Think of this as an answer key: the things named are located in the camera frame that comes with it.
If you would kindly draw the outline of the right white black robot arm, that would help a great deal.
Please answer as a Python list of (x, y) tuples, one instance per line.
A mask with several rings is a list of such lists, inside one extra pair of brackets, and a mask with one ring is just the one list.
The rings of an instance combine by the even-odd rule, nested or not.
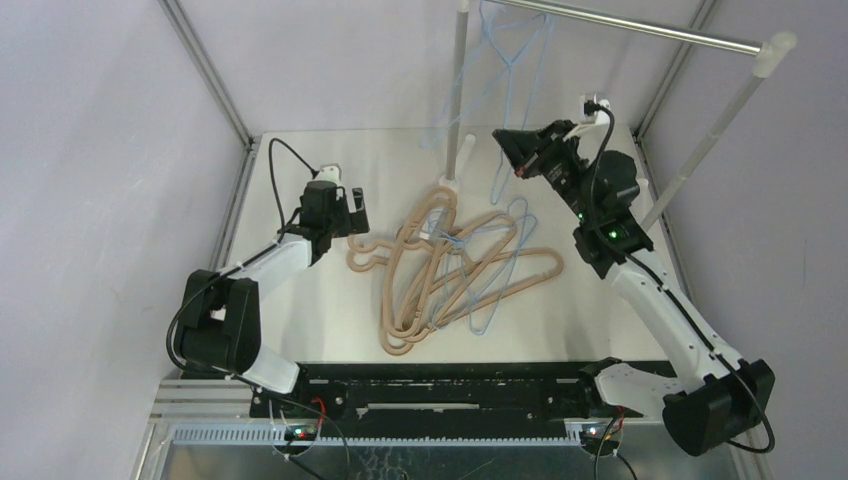
[(581, 259), (632, 307), (673, 369), (668, 377), (614, 357), (598, 361), (582, 371), (579, 406), (592, 416), (619, 407), (658, 419), (693, 457), (735, 445), (768, 425), (773, 370), (745, 360), (670, 281), (631, 210), (641, 191), (634, 159), (606, 147), (584, 159), (575, 130), (560, 120), (539, 130), (497, 129), (493, 138), (516, 176), (544, 179), (574, 213)]

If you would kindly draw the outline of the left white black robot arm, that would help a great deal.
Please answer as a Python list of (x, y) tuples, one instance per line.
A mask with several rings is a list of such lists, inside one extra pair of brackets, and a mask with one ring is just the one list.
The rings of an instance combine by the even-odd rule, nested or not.
[(261, 303), (268, 293), (317, 263), (336, 238), (370, 230), (364, 192), (312, 180), (293, 216), (259, 252), (218, 271), (198, 269), (186, 281), (169, 324), (166, 352), (185, 372), (231, 375), (274, 392), (290, 417), (311, 407), (301, 367), (264, 345)]

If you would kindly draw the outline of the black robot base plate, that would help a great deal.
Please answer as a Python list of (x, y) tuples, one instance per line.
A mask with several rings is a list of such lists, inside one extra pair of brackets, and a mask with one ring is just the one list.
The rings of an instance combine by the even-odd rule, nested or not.
[(591, 392), (586, 362), (307, 365), (293, 393), (253, 391), (252, 419), (314, 420), (349, 439), (547, 439), (568, 420), (629, 416)]

